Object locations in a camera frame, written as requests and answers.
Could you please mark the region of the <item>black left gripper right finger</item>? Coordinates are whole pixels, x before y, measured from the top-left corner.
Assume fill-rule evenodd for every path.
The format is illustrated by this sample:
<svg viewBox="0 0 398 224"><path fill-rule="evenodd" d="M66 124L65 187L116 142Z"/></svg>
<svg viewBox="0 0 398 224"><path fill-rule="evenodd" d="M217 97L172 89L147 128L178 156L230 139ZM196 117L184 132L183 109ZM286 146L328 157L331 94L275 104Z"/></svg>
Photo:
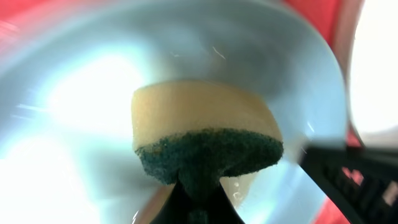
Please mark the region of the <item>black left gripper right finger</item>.
<svg viewBox="0 0 398 224"><path fill-rule="evenodd" d="M299 165L351 223L397 224L397 151L374 147L307 147Z"/></svg>

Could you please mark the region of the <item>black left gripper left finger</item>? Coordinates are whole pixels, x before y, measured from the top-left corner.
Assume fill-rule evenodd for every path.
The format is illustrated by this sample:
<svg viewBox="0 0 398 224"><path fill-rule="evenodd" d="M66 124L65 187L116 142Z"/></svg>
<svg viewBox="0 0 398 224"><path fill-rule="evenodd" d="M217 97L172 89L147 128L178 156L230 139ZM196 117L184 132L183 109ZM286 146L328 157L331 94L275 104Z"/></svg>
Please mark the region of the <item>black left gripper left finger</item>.
<svg viewBox="0 0 398 224"><path fill-rule="evenodd" d="M151 220L152 224L244 224L219 178L180 180L171 177L160 181L175 186Z"/></svg>

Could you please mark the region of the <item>green yellow sponge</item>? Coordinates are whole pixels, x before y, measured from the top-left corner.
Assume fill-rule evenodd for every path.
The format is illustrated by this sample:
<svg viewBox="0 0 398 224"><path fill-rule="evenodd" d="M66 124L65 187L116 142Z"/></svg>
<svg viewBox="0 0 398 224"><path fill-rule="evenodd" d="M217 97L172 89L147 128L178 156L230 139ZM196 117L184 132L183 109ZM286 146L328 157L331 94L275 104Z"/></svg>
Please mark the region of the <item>green yellow sponge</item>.
<svg viewBox="0 0 398 224"><path fill-rule="evenodd" d="M264 100L234 86L165 82L136 90L131 106L133 149L146 174L181 183L199 204L222 177L273 166L284 152Z"/></svg>

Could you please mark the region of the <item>white plate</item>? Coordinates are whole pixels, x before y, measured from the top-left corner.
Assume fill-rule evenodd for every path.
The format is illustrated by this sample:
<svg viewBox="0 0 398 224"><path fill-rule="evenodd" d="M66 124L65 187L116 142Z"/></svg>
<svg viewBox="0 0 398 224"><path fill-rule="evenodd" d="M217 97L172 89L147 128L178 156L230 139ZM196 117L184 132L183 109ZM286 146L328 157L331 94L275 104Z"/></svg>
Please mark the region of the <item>white plate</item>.
<svg viewBox="0 0 398 224"><path fill-rule="evenodd" d="M397 0L363 4L349 71L351 120L368 146L397 146Z"/></svg>

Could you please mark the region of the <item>light blue plate front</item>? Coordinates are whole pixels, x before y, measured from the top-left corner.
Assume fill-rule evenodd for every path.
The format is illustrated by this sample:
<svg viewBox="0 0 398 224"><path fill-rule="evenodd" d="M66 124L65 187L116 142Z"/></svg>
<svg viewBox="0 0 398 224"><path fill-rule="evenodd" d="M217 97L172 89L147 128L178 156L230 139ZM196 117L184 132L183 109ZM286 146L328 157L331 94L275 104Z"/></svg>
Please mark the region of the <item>light blue plate front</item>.
<svg viewBox="0 0 398 224"><path fill-rule="evenodd" d="M232 198L246 223L310 223L325 194L295 157L343 142L345 88L322 36L266 1L49 1L2 19L1 222L137 222L161 185L132 150L131 95L174 79L261 95L285 154Z"/></svg>

